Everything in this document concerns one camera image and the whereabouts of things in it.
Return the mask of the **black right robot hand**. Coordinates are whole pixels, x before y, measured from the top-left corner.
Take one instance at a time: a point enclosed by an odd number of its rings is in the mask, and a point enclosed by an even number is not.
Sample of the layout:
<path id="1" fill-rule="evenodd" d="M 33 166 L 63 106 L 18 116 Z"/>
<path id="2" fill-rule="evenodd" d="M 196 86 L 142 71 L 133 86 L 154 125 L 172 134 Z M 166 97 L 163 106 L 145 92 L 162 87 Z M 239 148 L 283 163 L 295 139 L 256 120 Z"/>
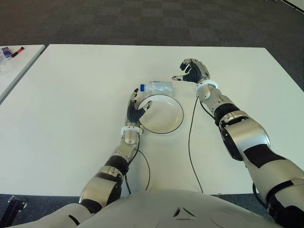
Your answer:
<path id="1" fill-rule="evenodd" d="M 210 79 L 210 74 L 206 66 L 197 59 L 187 58 L 183 60 L 180 69 L 184 72 L 184 75 L 173 76 L 172 80 L 194 82 L 198 84 L 202 80 Z"/>

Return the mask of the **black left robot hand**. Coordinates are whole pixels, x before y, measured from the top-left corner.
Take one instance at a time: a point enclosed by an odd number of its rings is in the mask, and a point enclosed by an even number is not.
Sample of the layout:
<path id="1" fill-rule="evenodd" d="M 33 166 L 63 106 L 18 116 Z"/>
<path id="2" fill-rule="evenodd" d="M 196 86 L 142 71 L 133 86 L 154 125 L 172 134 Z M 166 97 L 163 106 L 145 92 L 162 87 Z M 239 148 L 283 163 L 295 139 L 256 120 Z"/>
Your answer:
<path id="1" fill-rule="evenodd" d="M 135 104 L 137 102 L 136 97 L 138 88 L 132 92 L 126 111 L 125 125 L 126 126 L 139 126 L 140 119 L 146 113 L 146 111 L 152 106 L 152 101 L 148 101 L 142 108 L 136 109 Z"/>

